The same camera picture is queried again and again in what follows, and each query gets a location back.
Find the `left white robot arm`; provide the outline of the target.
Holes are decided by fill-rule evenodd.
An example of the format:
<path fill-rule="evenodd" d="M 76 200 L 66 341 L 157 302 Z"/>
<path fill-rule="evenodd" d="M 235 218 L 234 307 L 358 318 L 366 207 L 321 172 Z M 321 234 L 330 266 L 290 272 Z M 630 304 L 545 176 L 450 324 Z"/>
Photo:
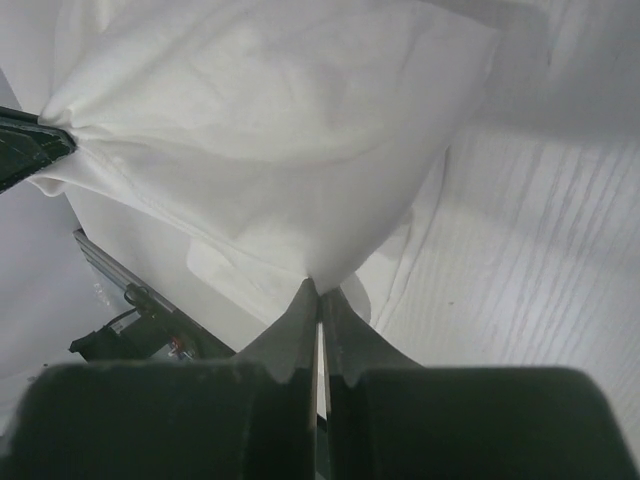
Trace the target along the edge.
<path fill-rule="evenodd" d="M 76 143 L 61 129 L 43 126 L 38 117 L 1 109 L 1 191 L 74 153 Z M 183 330 L 179 316 L 168 312 L 145 287 L 130 283 L 124 299 L 132 308 L 98 331 L 73 341 L 72 353 L 87 361 L 177 360 L 204 357 L 201 342 Z"/>

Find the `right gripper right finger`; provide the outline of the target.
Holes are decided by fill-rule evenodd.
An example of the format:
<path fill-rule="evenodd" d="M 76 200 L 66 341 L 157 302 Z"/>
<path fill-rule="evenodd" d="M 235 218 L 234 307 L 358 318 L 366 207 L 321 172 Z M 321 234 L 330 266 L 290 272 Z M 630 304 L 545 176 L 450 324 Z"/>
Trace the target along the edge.
<path fill-rule="evenodd" d="M 320 298 L 329 453 L 335 479 L 380 479 L 389 430 L 384 416 L 403 405 L 404 375 L 415 363 L 367 324 L 335 289 Z"/>

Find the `white t shirt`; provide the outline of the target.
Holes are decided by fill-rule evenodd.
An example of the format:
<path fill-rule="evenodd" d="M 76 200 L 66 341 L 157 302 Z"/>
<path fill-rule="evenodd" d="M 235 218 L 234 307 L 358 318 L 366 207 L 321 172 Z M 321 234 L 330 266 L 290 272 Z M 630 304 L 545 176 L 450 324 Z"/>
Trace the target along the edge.
<path fill-rule="evenodd" d="M 385 326 L 470 117 L 584 135 L 635 1 L 64 1 L 36 175 L 160 219 L 271 322 L 299 284 Z"/>

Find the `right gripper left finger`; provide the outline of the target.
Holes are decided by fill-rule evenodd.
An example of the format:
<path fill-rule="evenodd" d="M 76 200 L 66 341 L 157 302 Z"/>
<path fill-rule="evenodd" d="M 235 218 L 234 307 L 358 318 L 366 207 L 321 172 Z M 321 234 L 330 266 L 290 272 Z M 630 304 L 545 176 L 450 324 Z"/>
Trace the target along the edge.
<path fill-rule="evenodd" d="M 304 280 L 289 307 L 239 354 L 260 378 L 244 457 L 247 479 L 313 479 L 318 293 Z"/>

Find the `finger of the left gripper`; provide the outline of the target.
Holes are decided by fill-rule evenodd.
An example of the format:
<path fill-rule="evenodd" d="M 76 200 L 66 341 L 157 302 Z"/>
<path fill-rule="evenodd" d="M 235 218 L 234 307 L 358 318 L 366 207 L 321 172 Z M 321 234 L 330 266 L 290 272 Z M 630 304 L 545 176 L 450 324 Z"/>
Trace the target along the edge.
<path fill-rule="evenodd" d="M 37 115 L 1 107 L 1 192 L 76 151 L 65 131 L 42 125 Z"/>

